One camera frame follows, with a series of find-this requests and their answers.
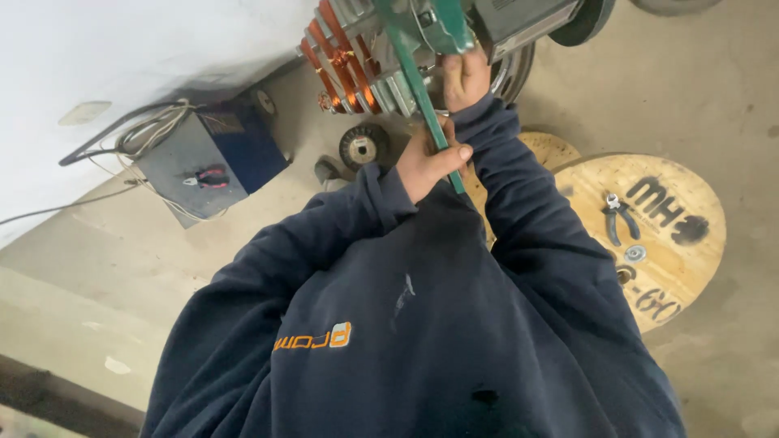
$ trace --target red pliers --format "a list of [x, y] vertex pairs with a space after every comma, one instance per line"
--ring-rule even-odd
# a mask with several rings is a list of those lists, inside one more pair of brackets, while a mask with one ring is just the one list
[[186, 185], [198, 185], [210, 189], [221, 189], [227, 187], [230, 183], [230, 177], [224, 174], [223, 168], [210, 168], [195, 173], [194, 178], [184, 180]]

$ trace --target wall outlet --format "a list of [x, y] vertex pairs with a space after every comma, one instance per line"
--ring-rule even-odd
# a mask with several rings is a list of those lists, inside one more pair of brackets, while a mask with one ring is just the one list
[[109, 109], [111, 102], [84, 102], [59, 119], [60, 126], [85, 125]]

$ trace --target black cable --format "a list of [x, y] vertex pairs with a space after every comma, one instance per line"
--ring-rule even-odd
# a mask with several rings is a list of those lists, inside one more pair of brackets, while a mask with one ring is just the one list
[[[87, 157], [90, 156], [90, 154], [86, 154], [85, 151], [92, 147], [95, 143], [99, 142], [112, 132], [114, 132], [117, 128], [124, 125], [125, 123], [133, 120], [134, 118], [138, 117], [139, 115], [145, 114], [149, 111], [158, 109], [158, 108], [166, 108], [170, 106], [181, 106], [181, 102], [163, 102], [160, 104], [151, 104], [147, 105], [145, 107], [141, 107], [136, 109], [135, 111], [131, 111], [127, 114], [125, 114], [122, 118], [117, 120], [116, 122], [112, 123], [110, 126], [108, 126], [106, 129], [103, 129], [98, 133], [96, 136], [92, 137], [89, 141], [78, 147], [78, 149], [74, 150], [65, 158], [62, 158], [59, 161], [60, 166], [67, 166], [69, 164], [76, 163], [77, 161], [81, 161]], [[107, 150], [106, 153], [114, 153], [117, 152], [116, 150]]]
[[64, 205], [62, 207], [47, 208], [46, 210], [34, 211], [32, 213], [25, 213], [25, 214], [20, 214], [19, 216], [9, 217], [8, 219], [4, 219], [3, 221], [0, 221], [0, 225], [5, 225], [5, 224], [8, 224], [9, 222], [13, 222], [13, 221], [16, 221], [18, 219], [23, 219], [23, 218], [29, 217], [29, 216], [35, 216], [37, 214], [48, 213], [50, 211], [56, 211], [56, 210], [64, 210], [66, 208], [77, 207], [79, 205], [84, 205], [85, 203], [93, 203], [93, 202], [96, 202], [96, 201], [99, 201], [99, 200], [104, 200], [104, 199], [110, 198], [112, 196], [121, 195], [124, 192], [129, 192], [130, 190], [134, 189], [135, 187], [140, 187], [141, 186], [140, 182], [137, 179], [128, 179], [127, 181], [125, 181], [125, 184], [130, 184], [130, 185], [132, 185], [132, 187], [128, 187], [127, 189], [124, 189], [124, 190], [119, 190], [116, 193], [109, 193], [107, 195], [98, 196], [97, 198], [94, 198], [92, 200], [79, 201], [77, 203], [71, 203], [71, 204], [68, 204], [68, 205]]

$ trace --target hand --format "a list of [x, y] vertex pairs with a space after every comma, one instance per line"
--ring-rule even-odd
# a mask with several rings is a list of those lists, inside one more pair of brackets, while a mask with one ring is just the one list
[[489, 93], [492, 70], [479, 46], [465, 55], [444, 56], [443, 72], [443, 96], [449, 112], [464, 110]]
[[441, 178], [465, 168], [474, 152], [467, 144], [460, 144], [454, 139], [454, 122], [440, 115], [439, 123], [449, 149], [435, 154], [435, 143], [430, 132], [426, 126], [422, 126], [411, 137], [395, 165], [403, 187], [414, 204], [424, 199]]

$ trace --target white wall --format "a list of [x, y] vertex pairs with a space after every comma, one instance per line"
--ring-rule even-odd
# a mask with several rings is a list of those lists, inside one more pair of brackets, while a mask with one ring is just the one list
[[[316, 0], [12, 0], [0, 13], [0, 220], [70, 203], [109, 175], [57, 162], [139, 106], [198, 88], [237, 89], [294, 56]], [[58, 120], [111, 101], [93, 122]], [[115, 165], [113, 159], [103, 162]], [[0, 225], [0, 248], [49, 215]]]

